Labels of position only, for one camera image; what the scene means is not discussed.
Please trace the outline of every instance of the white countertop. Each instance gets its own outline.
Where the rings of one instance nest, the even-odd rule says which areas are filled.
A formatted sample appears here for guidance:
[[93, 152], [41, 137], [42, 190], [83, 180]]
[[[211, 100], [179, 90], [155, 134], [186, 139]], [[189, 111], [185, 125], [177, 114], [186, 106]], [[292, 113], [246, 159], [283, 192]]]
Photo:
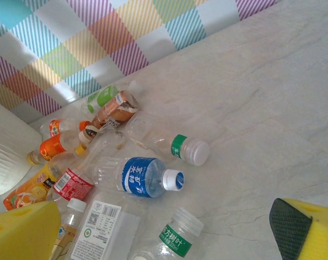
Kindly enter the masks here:
[[[212, 148], [202, 167], [173, 164], [186, 173], [185, 188], [148, 200], [146, 238], [184, 207], [205, 224], [197, 259], [281, 259], [268, 221], [273, 201], [328, 206], [322, 2], [284, 0], [121, 80], [144, 86], [144, 111], [171, 116]], [[80, 104], [48, 117], [76, 116]]]

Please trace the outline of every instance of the checkered wall tile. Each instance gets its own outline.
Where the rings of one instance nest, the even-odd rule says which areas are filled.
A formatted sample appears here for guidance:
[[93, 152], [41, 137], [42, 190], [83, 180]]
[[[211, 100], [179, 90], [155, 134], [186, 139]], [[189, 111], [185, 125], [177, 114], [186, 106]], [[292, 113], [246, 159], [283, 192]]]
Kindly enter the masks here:
[[48, 115], [278, 0], [2, 0], [0, 104]]

